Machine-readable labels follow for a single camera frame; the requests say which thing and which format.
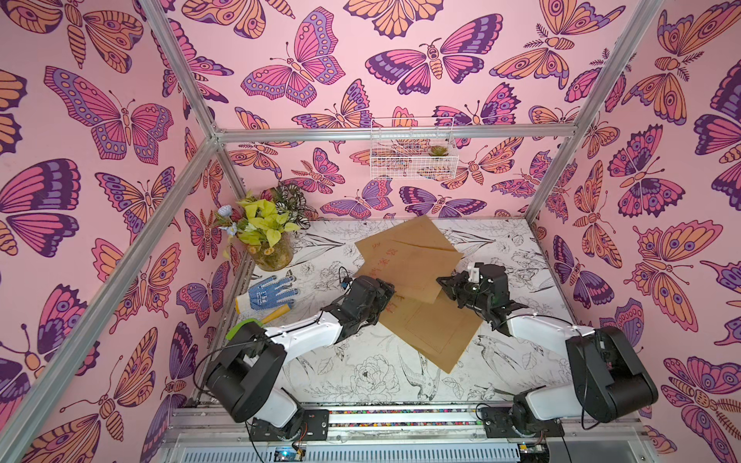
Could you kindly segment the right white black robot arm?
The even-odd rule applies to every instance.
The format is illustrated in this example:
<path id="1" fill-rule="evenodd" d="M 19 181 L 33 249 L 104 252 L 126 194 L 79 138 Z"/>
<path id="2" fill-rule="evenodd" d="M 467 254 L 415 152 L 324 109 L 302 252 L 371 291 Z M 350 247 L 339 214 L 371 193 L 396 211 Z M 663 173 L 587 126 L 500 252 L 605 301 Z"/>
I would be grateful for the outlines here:
<path id="1" fill-rule="evenodd" d="M 477 262 L 437 283 L 460 309 L 472 311 L 492 330 L 567 358 L 569 384 L 514 397 L 509 420 L 517 434 L 540 434 L 564 418 L 606 424 L 658 401 L 654 381 L 621 329 L 592 328 L 531 311 L 511 299 L 501 265 Z"/>

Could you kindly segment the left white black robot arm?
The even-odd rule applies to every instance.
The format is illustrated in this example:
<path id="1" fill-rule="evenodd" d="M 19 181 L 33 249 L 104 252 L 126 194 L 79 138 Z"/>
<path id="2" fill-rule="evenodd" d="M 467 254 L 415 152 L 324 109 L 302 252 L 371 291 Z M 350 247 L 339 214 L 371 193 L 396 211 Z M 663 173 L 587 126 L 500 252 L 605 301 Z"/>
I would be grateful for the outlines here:
<path id="1" fill-rule="evenodd" d="M 203 387 L 237 424 L 266 426 L 280 440 L 298 438 L 310 428 L 307 411 L 278 385 L 283 366 L 376 325 L 395 293 L 389 283 L 359 276 L 314 318 L 270 328 L 248 321 L 204 368 Z"/>

